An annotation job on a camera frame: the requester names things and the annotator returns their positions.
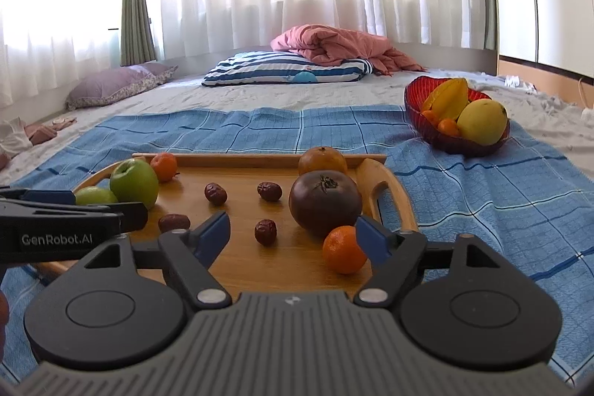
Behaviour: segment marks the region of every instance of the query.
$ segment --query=red glass bowl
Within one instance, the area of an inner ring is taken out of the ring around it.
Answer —
[[[419,76],[405,88],[405,107],[412,124],[421,136],[438,150],[445,151],[452,155],[464,155],[465,157],[486,157],[499,150],[510,136],[510,121],[507,120],[506,130],[501,138],[494,145],[484,147],[464,138],[448,136],[440,133],[427,118],[421,114],[421,106],[427,96],[440,84],[448,81],[449,78],[430,78]],[[491,99],[484,93],[468,88],[468,99]]]

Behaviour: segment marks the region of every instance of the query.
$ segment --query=mattress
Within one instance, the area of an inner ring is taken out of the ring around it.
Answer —
[[[430,70],[434,77],[466,77],[474,89],[503,103],[508,115],[534,138],[561,151],[574,165],[594,179],[594,129],[584,125],[581,109],[529,89],[511,88],[505,80],[483,73]],[[260,107],[306,109],[374,104],[404,104],[404,88],[419,74],[366,76],[356,83],[310,85],[202,86],[203,75],[188,76],[137,96],[101,108],[79,109],[77,123],[53,140],[14,158],[0,172],[0,185],[26,175],[78,136],[101,121],[121,114],[146,114],[191,108],[256,109]]]

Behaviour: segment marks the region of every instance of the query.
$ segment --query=metal screw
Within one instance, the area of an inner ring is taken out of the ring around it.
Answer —
[[[363,289],[359,292],[359,298],[368,304],[379,304],[388,299],[388,292],[383,289]]]
[[[227,294],[221,289],[204,289],[196,297],[203,304],[219,304],[227,298]]]

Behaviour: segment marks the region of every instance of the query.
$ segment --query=pillow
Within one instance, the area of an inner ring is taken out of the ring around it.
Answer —
[[[373,71],[365,59],[346,59],[340,66],[319,66],[284,51],[236,54],[221,61],[204,77],[204,86],[250,83],[338,83],[357,81]]]
[[[177,66],[144,63],[106,69],[87,76],[66,98],[66,109],[106,106],[156,88],[171,79]]]

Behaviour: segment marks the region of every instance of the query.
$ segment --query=striped pillow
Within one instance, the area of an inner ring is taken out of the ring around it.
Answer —
[[[319,66],[299,54],[256,51],[221,61],[206,74],[202,84],[338,83],[358,81],[372,71],[372,64],[365,59],[347,59],[340,66]]]

